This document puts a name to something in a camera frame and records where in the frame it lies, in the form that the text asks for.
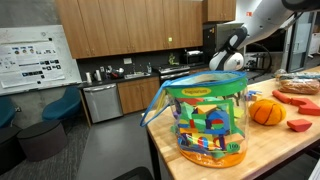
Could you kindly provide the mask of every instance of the microwave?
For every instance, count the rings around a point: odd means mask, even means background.
[[[181,63],[187,64],[190,67],[205,64],[205,58],[202,51],[185,52],[181,61]]]

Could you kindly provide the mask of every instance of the sink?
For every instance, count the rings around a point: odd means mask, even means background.
[[[136,73],[136,74],[126,74],[124,75],[124,79],[133,79],[133,78],[139,78],[139,77],[145,77],[150,76],[149,73]]]

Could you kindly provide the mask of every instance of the electrical outlet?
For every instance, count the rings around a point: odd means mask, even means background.
[[[22,110],[21,110],[21,107],[19,107],[19,106],[16,107],[15,110],[16,110],[16,112],[21,112],[21,111],[22,111]]]
[[[123,58],[123,64],[132,64],[131,58]]]

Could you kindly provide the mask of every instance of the butcher block countertop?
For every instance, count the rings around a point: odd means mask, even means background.
[[[306,71],[320,72],[320,67]],[[248,86],[248,90],[261,91],[263,98],[280,102],[272,96],[272,91],[276,89],[275,79]],[[286,96],[308,98],[320,106],[320,93],[316,95],[286,93]],[[290,104],[283,106],[287,116],[275,126],[263,126],[251,119],[248,121],[249,139],[246,157],[240,164],[229,168],[203,167],[180,154],[176,137],[170,132],[174,122],[170,108],[149,123],[147,131],[173,179],[254,179],[320,139],[320,116],[299,114],[298,107]],[[307,131],[295,132],[287,126],[288,120],[300,118],[312,122]]]

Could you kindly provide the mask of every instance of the white robotic arm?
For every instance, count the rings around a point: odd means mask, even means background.
[[[247,44],[267,38],[275,32],[294,11],[311,11],[320,8],[314,0],[262,0],[253,16],[230,35],[223,47],[213,56],[211,70],[238,70],[244,65],[243,57],[236,53]]]

